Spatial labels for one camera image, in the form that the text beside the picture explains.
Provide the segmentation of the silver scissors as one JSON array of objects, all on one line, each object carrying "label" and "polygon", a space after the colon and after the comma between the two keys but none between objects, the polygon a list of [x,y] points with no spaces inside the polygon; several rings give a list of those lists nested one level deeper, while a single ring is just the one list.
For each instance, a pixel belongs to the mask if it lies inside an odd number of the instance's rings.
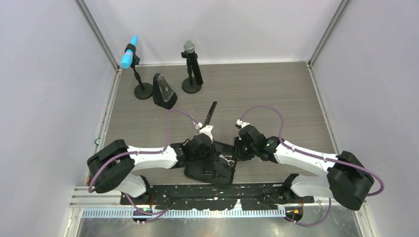
[{"label": "silver scissors", "polygon": [[223,159],[224,161],[226,161],[227,165],[230,167],[233,167],[235,165],[235,161],[233,159],[233,156],[231,155],[219,155],[220,159]]}]

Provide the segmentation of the black zip tool case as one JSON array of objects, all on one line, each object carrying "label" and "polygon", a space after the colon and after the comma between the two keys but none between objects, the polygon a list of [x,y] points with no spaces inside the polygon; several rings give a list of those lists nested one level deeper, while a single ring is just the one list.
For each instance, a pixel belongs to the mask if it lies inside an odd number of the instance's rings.
[{"label": "black zip tool case", "polygon": [[[226,161],[219,158],[219,155],[231,155],[235,161],[235,165],[230,167]],[[237,165],[237,154],[236,149],[232,145],[215,141],[212,145],[212,152],[210,157],[194,161],[187,165],[184,169],[184,175],[192,180],[212,184],[220,188],[229,188],[233,184],[234,173]],[[228,175],[226,178],[212,178],[210,176],[200,175],[201,172],[206,170],[216,171],[224,175]]]}]

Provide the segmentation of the black hair clip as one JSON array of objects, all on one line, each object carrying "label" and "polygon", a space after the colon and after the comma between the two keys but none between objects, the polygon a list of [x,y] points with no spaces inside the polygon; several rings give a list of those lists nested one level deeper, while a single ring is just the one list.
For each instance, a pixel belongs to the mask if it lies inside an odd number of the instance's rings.
[{"label": "black hair clip", "polygon": [[201,172],[200,175],[210,176],[212,178],[226,178],[226,177],[228,177],[228,175],[224,175],[224,174],[221,174],[219,172],[209,171],[209,170]]}]

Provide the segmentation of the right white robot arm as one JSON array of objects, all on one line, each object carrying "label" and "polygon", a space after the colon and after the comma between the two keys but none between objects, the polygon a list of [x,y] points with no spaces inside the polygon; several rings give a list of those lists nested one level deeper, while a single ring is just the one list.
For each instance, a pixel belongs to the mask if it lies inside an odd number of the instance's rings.
[{"label": "right white robot arm", "polygon": [[359,210],[368,196],[374,178],[351,153],[320,153],[296,146],[279,137],[266,138],[256,127],[239,121],[237,154],[240,159],[258,157],[263,161],[290,165],[313,173],[313,177],[291,174],[285,180],[282,196],[287,202],[301,197],[333,198],[350,210]]}]

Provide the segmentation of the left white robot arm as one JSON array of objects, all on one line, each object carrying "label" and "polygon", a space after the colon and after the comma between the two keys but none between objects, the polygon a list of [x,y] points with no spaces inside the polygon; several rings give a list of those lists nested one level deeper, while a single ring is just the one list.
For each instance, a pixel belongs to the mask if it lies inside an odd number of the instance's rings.
[{"label": "left white robot arm", "polygon": [[128,146],[118,139],[87,160],[91,174],[88,192],[98,194],[113,190],[130,195],[139,204],[147,204],[152,192],[145,177],[134,172],[150,168],[184,168],[208,158],[213,138],[200,133],[184,143],[173,143],[162,148]]}]

